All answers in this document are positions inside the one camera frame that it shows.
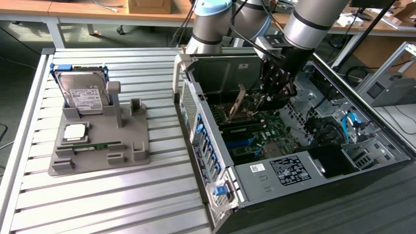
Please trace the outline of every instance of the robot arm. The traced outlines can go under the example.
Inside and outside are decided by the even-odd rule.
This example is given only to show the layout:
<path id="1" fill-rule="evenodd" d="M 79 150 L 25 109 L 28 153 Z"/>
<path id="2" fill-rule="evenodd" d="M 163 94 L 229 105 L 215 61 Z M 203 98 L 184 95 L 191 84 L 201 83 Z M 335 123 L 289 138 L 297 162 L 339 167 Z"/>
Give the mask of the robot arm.
<path id="1" fill-rule="evenodd" d="M 243 4 L 241 0 L 199 0 L 195 7 L 195 25 L 187 54 L 220 54 L 224 36 L 237 37 L 229 29 L 232 14 Z M 264 12 L 261 0 L 247 0 L 236 15 L 233 26 L 249 39 L 265 34 L 271 18 Z"/>
<path id="2" fill-rule="evenodd" d="M 199 0 L 193 35 L 187 54 L 221 53 L 223 36 L 236 36 L 235 30 L 248 39 L 256 38 L 255 50 L 263 59 L 260 93 L 256 107 L 273 110 L 295 96 L 295 76 L 321 43 L 348 0 L 300 0 L 284 28 L 284 33 L 263 37 L 269 16 L 261 0 Z"/>

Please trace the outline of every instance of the hard drive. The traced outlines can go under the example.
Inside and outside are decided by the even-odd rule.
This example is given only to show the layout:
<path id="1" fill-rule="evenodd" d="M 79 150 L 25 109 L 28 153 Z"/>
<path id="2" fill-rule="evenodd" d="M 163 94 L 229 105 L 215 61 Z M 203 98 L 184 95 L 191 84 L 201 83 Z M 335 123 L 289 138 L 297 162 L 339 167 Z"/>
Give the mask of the hard drive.
<path id="1" fill-rule="evenodd" d="M 65 107 L 77 109 L 81 115 L 103 113 L 103 106 L 112 105 L 105 86 L 107 67 L 72 67 L 51 64 L 51 74 L 65 100 Z"/>

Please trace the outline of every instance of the power supply label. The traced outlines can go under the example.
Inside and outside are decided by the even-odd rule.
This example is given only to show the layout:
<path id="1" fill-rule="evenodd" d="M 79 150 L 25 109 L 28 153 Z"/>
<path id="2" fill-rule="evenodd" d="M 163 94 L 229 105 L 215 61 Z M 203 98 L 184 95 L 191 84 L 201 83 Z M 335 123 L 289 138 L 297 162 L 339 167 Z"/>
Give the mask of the power supply label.
<path id="1" fill-rule="evenodd" d="M 271 164 L 280 183 L 284 186 L 311 179 L 307 169 L 301 164 L 297 156 L 271 161 Z"/>

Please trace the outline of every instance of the barcode label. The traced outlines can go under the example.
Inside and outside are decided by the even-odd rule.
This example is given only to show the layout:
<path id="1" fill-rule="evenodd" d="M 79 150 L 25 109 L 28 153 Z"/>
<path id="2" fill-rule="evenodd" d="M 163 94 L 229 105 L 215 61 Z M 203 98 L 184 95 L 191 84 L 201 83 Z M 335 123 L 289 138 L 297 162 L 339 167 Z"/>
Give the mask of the barcode label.
<path id="1" fill-rule="evenodd" d="M 69 92 L 79 111 L 103 109 L 99 89 L 71 89 Z"/>

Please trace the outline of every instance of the cardboard box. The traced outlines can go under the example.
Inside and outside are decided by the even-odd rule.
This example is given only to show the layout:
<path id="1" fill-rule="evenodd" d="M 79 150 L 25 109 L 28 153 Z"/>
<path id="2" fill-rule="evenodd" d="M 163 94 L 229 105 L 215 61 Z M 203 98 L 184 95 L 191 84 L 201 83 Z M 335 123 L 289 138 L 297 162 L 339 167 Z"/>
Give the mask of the cardboard box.
<path id="1" fill-rule="evenodd" d="M 172 0 L 128 0 L 131 14 L 169 14 Z"/>
<path id="2" fill-rule="evenodd" d="M 415 19 L 411 17 L 416 14 L 416 2 L 408 3 L 404 7 L 393 9 L 393 14 L 389 17 L 389 20 L 397 26 L 415 26 Z"/>
<path id="3" fill-rule="evenodd" d="M 393 7 L 405 7 L 407 4 L 415 2 L 415 0 L 397 0 L 393 3 Z"/>

